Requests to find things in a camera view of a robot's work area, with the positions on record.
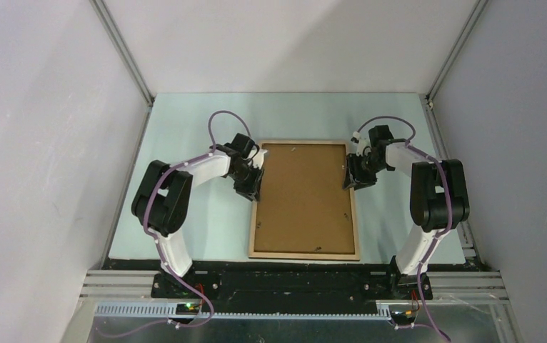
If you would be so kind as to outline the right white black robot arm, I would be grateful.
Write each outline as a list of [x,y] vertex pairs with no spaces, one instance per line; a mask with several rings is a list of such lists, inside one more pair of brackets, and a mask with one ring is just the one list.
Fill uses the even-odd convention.
[[440,160],[397,139],[387,125],[360,132],[351,138],[356,146],[346,156],[344,189],[364,189],[377,182],[382,171],[400,171],[411,180],[409,211],[413,220],[405,244],[392,257],[387,292],[403,299],[420,284],[440,241],[467,220],[470,204],[461,161]]

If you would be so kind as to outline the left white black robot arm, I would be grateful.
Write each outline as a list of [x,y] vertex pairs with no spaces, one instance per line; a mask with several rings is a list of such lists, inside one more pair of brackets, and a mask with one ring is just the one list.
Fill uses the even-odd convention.
[[268,151],[253,139],[237,134],[232,142],[214,144],[211,150],[177,165],[152,161],[131,204],[131,213],[156,245],[169,289],[178,297],[195,292],[196,278],[188,273],[192,259],[181,230],[192,190],[212,179],[230,178],[234,191],[251,202],[260,200],[264,162]]

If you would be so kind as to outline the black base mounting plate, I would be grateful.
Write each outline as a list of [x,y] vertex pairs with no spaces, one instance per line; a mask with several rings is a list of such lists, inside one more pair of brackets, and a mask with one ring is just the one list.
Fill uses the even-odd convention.
[[151,297],[184,299],[191,311],[285,312],[291,314],[376,313],[383,300],[419,307],[432,299],[427,277],[420,284],[392,285],[390,274],[371,272],[197,271],[180,280],[167,272],[154,277]]

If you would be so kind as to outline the aluminium front rail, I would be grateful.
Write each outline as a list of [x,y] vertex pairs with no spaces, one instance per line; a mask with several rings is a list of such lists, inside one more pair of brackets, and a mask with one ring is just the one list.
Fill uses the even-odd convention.
[[[198,271],[190,277],[196,292],[154,271],[92,271],[81,297],[99,299],[198,299],[238,305],[242,297],[307,295],[399,303],[417,291],[414,284],[392,289],[382,272]],[[459,304],[506,303],[508,292],[498,272],[428,272],[422,290],[427,300]]]

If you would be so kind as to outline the right aluminium corner post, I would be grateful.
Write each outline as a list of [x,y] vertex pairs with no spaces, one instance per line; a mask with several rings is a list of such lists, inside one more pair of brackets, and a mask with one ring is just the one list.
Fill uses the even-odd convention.
[[459,57],[461,51],[466,45],[468,39],[470,38],[473,30],[476,28],[476,25],[481,18],[482,14],[488,6],[489,0],[477,0],[473,5],[467,19],[462,25],[458,36],[453,42],[451,49],[444,59],[444,62],[441,65],[436,77],[433,80],[432,85],[430,86],[428,92],[426,93],[426,98],[428,101],[433,101],[437,93],[441,89],[446,77],[448,76],[451,68],[455,64],[457,58]]

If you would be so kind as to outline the aluminium corner post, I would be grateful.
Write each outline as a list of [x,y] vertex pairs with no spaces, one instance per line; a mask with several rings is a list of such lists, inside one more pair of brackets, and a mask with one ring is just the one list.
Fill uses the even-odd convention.
[[488,6],[489,0],[477,0],[473,5],[467,19],[462,25],[458,36],[453,42],[451,49],[444,59],[444,62],[441,65],[436,77],[433,80],[432,85],[430,86],[428,92],[426,93],[426,98],[428,101],[433,101],[437,93],[441,89],[446,77],[448,76],[451,68],[455,64],[457,58],[459,57],[461,51],[466,45],[468,39],[470,38],[473,30],[476,28],[476,25],[481,18],[482,14]]
[[137,64],[129,45],[126,43],[109,6],[103,0],[90,0],[89,3],[92,5],[99,21],[113,44],[114,49],[119,55],[122,64],[129,73],[131,80],[138,89],[141,98],[148,107],[152,107],[154,105],[155,96],[151,92],[144,75],[141,73],[139,65]]

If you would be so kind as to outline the left aluminium corner post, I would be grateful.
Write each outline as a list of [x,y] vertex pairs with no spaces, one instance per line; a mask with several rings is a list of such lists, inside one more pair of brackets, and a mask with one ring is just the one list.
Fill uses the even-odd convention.
[[114,49],[119,55],[122,64],[129,73],[131,80],[138,89],[141,98],[148,107],[152,107],[154,105],[155,96],[151,92],[144,75],[141,73],[139,65],[137,64],[129,45],[126,43],[109,6],[103,0],[90,0],[89,3],[92,5],[99,21],[113,44]]

